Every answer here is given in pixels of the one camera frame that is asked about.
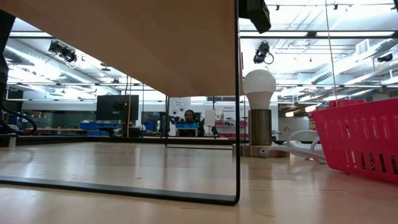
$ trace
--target blue container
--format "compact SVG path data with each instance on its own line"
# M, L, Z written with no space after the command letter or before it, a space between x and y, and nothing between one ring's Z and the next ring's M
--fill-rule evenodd
M109 137L109 133L107 131L88 131L87 136L102 136Z
M83 130L97 130L97 124L96 123L80 123L80 129Z
M198 124L180 123L175 124L176 128L198 128Z
M153 131L154 130L154 124L152 123L144 123L145 129L149 130L149 131Z

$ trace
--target ceiling duct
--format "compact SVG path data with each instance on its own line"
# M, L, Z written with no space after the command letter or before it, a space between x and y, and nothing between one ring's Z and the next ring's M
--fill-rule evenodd
M11 50L4 49L4 57L11 59L11 63L14 65L28 65L28 66L33 66L35 65L33 62L30 60L27 60L24 57L19 56L18 54L15 54Z
M38 51L34 51L32 48L29 46L14 40L10 39L8 40L7 43L7 50L13 52L14 54L19 55L20 57L24 57L25 59L31 61L35 65L40 65L40 63L48 66L53 66L53 68L56 68L60 72L63 72L63 75L67 75L67 78L74 78L74 82L80 82L80 83L98 83L99 81L91 78L90 76L79 72L76 69L72 69L68 66L65 65L65 63L61 63L58 60L49 60L50 57L46 56L45 54L42 54ZM110 86L99 86L98 88L103 89L107 94L109 95L120 95L120 91L118 91L115 88L112 88Z
M352 52L343 57L341 60L337 61L335 63L335 75L338 75L342 72L352 69L358 65L356 64L357 62L367 59L369 57L373 57L377 54L382 54L383 52L386 52L391 48L395 47L397 44L398 44L398 39L387 39L383 41L365 40L364 42L359 43L357 45L357 49L368 49L368 50L363 53L360 52L359 54L357 53L357 51ZM311 84L315 85L332 76L333 76L333 70L332 67L330 66L323 70L320 70L317 73L314 73L313 77L311 78Z

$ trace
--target laboratory room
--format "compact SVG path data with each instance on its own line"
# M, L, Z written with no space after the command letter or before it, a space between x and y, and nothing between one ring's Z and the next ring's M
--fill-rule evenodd
M0 1L1 223L397 223L398 1Z

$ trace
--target person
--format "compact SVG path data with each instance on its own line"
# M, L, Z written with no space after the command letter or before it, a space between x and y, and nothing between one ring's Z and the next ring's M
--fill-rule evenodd
M193 110L186 110L184 118L187 123L194 123L197 120L196 114Z
M184 119L181 119L179 122L183 123L198 123L198 136L204 136L205 135L205 128L203 127L204 122L200 121L199 118L196 117L195 112L193 110L186 110L184 113ZM189 129L184 130L181 129L179 130L179 136L195 136Z

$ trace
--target desk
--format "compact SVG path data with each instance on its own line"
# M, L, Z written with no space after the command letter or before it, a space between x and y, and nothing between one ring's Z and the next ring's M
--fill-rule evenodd
M179 130L195 130L195 137L198 137L198 128L176 128L175 135L179 135Z
M32 129L25 129L22 132L23 133L28 133L30 132ZM35 134L41 135L43 133L47 133L50 132L52 134L62 134L62 132L64 131L69 131L69 132L73 132L73 133L86 133L89 130L83 130L83 129L74 129L74 128L37 128Z
M0 175L234 193L234 160L227 150L81 142L17 146L0 151L0 158ZM242 157L241 169L241 200L234 207L1 185L0 217L3 223L76 224L393 224L398 219L398 187L393 184L294 156Z

